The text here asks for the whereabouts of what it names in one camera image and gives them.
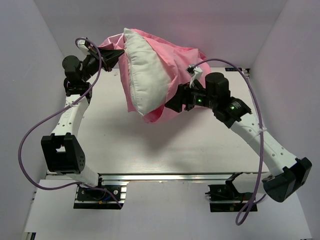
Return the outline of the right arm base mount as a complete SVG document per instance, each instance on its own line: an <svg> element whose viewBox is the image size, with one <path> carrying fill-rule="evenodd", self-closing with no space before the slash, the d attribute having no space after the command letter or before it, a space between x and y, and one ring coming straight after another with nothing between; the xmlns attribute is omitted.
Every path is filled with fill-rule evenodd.
<svg viewBox="0 0 320 240"><path fill-rule="evenodd" d="M205 196L209 200L211 213L238 213L249 202L252 192L239 192L233 181L241 174L234 173L223 184L210 184Z"/></svg>

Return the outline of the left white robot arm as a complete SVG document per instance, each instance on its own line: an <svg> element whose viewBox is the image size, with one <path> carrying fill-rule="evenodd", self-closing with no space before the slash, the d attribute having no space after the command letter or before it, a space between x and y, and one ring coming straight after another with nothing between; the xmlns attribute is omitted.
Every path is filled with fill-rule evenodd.
<svg viewBox="0 0 320 240"><path fill-rule="evenodd" d="M62 113L50 135L43 136L41 147L48 170L66 175L81 184L89 185L88 193L99 200L105 196L106 187L99 183L99 174L86 165L85 153L77 136L85 111L93 96L89 79L98 71L110 72L124 54L122 49L100 49L97 53L90 48L84 60L74 55L62 61L65 79L66 111Z"/></svg>

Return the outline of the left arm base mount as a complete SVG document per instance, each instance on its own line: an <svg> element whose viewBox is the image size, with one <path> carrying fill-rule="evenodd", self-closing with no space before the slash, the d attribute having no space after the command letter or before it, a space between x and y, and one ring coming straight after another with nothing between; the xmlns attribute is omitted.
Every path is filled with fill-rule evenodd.
<svg viewBox="0 0 320 240"><path fill-rule="evenodd" d="M103 180L102 189L108 190L119 202L124 205L127 193L128 181ZM105 191L94 190L92 188L78 186L76 189L73 208L79 210L120 210L121 207Z"/></svg>

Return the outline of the white pillow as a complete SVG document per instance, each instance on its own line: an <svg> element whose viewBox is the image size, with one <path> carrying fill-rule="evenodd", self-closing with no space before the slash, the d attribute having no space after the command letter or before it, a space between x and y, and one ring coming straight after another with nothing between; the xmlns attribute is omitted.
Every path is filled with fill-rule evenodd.
<svg viewBox="0 0 320 240"><path fill-rule="evenodd" d="M144 117L165 103L172 80L164 62L144 37L129 28L123 30L123 35L130 98Z"/></svg>

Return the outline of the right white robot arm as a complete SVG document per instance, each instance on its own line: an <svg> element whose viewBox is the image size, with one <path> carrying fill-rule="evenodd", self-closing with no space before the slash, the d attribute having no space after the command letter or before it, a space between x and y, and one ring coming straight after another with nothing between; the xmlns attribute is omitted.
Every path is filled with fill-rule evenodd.
<svg viewBox="0 0 320 240"><path fill-rule="evenodd" d="M166 108L177 113L190 111L195 106L211 109L217 120L262 157L269 173L261 178L260 193L282 203L305 184L312 168L311 161L306 157L299 159L262 129L251 108L231 96L229 80L222 73L207 74L205 85L195 77L191 82L179 84L175 95L165 103Z"/></svg>

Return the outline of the pink pillowcase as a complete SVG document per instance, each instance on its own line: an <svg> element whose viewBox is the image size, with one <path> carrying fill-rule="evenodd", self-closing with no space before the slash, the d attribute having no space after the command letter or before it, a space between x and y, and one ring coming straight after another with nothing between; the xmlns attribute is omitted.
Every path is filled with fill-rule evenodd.
<svg viewBox="0 0 320 240"><path fill-rule="evenodd" d="M124 50L124 54L118 60L118 66L120 81L126 98L127 111L137 113L140 117L142 117L143 121L148 124L167 122L177 117L178 113L165 107L165 103L175 95L178 85L186 84L191 80L191 76L186 71L187 67L191 64L196 64L202 60L205 60L206 56L197 48L178 46L142 30L134 28L129 29L136 31L147 40L147 42L163 61L164 68L171 77L171 83L169 85L164 104L148 113L146 116L141 116L136 111L131 100L128 61L125 54L124 31L120 34L106 38L102 44L99 45L99 47L105 50Z"/></svg>

